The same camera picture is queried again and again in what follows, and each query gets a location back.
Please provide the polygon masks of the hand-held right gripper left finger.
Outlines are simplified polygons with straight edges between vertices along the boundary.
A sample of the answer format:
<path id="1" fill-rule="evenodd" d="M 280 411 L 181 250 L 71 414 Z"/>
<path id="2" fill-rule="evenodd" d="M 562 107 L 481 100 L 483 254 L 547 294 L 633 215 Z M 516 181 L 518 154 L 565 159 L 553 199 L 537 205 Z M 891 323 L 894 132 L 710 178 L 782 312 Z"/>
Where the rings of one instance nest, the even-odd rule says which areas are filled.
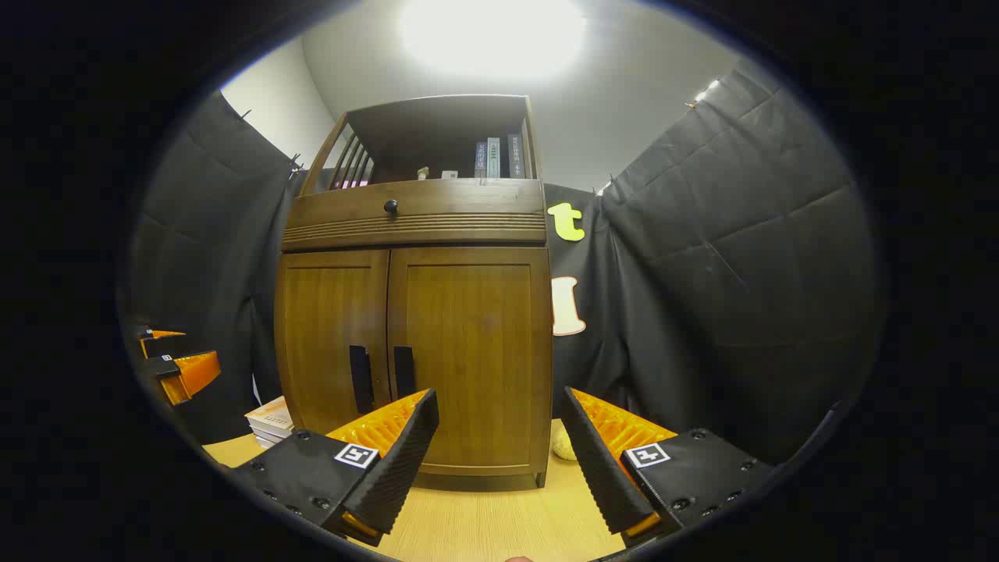
<path id="1" fill-rule="evenodd" d="M 378 546 L 438 429 L 436 394 L 417 391 L 325 435 L 297 431 L 229 473 L 314 526 Z"/>

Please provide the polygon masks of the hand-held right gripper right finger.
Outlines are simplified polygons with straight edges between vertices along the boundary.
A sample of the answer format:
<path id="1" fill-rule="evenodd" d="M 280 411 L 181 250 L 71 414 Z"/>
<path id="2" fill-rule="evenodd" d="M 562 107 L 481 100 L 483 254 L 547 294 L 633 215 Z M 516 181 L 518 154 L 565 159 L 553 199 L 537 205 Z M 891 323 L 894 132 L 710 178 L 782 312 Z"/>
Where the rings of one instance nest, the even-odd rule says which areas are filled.
<path id="1" fill-rule="evenodd" d="M 677 433 L 578 389 L 563 395 L 561 420 L 586 485 L 628 547 L 714 519 L 775 471 L 707 429 Z"/>

